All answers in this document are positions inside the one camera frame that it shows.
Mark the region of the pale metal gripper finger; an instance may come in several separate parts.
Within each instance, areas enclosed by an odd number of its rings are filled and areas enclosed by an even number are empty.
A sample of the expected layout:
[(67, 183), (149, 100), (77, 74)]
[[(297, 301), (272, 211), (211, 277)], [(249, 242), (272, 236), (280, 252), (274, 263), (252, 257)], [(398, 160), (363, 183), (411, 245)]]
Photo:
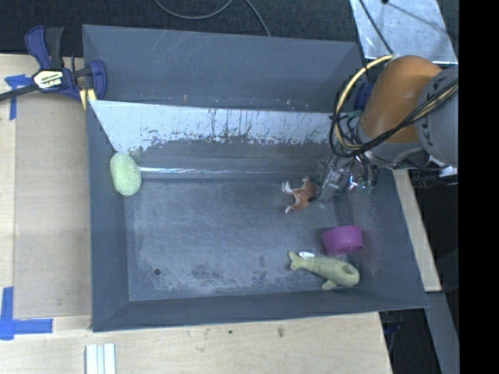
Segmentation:
[(328, 203), (342, 187), (342, 175), (338, 171), (328, 171), (322, 178), (320, 191), (317, 198), (323, 203)]

